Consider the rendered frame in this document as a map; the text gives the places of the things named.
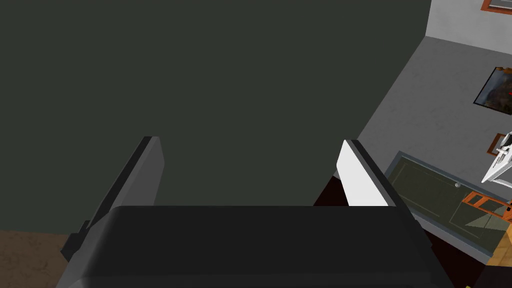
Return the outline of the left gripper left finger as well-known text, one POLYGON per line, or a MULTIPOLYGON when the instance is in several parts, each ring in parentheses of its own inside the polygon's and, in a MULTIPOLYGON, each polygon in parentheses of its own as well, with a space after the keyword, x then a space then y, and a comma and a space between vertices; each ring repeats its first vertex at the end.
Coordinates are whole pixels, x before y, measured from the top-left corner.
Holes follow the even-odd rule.
POLYGON ((96 209, 87 228, 119 206, 152 206, 161 183, 165 159, 158 136, 145 136, 96 209))

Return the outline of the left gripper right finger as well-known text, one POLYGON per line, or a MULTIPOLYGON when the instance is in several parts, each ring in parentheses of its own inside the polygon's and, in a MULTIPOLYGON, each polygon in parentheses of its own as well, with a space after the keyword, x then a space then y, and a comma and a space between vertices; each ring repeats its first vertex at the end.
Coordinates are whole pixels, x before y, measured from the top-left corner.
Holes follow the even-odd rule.
POLYGON ((396 205, 353 140, 343 141, 336 162, 336 171, 349 206, 396 205))

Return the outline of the grey-framed green door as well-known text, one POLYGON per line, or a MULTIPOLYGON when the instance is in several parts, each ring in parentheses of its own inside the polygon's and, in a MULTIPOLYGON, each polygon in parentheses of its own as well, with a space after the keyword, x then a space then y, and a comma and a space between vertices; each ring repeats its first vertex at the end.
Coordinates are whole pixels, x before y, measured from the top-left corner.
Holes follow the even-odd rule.
POLYGON ((473 191, 471 186, 401 151, 385 176, 426 231, 476 261, 489 263, 509 224, 462 203, 473 191))

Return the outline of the dark green door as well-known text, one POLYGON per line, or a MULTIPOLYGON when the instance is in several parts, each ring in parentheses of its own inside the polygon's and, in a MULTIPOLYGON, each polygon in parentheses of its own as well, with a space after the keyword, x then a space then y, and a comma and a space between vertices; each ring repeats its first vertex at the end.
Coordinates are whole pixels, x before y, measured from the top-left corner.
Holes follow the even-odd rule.
POLYGON ((68 234, 157 136, 160 205, 312 205, 432 0, 0 0, 0 230, 68 234))

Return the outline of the orange wooden chair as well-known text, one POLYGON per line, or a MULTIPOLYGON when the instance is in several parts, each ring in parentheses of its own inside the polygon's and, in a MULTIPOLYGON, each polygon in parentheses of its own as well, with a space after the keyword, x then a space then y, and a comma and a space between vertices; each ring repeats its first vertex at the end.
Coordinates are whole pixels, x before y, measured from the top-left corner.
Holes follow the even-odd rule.
POLYGON ((462 200, 462 203, 512 224, 512 204, 508 202, 472 191, 462 200))

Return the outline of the small brown framed picture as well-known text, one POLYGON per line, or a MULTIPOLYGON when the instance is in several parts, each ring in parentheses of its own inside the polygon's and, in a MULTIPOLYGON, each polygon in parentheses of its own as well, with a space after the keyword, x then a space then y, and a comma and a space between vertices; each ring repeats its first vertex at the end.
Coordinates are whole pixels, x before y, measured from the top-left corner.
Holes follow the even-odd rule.
POLYGON ((498 149, 501 147, 501 143, 506 138, 506 136, 506 134, 497 133, 486 152, 496 157, 499 153, 498 149))

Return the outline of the white model aeroplane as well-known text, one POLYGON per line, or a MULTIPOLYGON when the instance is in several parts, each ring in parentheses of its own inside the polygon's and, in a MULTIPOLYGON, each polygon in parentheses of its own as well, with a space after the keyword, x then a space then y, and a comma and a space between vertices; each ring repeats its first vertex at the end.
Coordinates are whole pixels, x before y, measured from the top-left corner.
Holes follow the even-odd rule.
POLYGON ((501 142, 501 147, 497 150, 498 154, 481 182, 494 182, 512 189, 511 182, 499 179, 504 172, 512 168, 512 132, 506 134, 505 139, 501 142))

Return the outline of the dark framed picture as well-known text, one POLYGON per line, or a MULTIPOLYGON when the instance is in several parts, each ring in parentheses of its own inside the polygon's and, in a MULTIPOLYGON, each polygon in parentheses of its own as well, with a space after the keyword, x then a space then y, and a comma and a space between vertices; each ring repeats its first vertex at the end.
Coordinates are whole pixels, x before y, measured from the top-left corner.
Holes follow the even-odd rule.
POLYGON ((512 116, 512 67, 495 67, 473 103, 512 116))

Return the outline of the orange-framed window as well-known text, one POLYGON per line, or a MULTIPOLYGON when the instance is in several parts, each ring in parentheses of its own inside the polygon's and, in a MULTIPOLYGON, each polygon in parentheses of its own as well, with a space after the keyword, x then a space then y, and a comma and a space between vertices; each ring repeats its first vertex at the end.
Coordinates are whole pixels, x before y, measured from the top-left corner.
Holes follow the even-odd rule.
POLYGON ((483 0, 480 9, 485 12, 512 15, 512 0, 483 0))

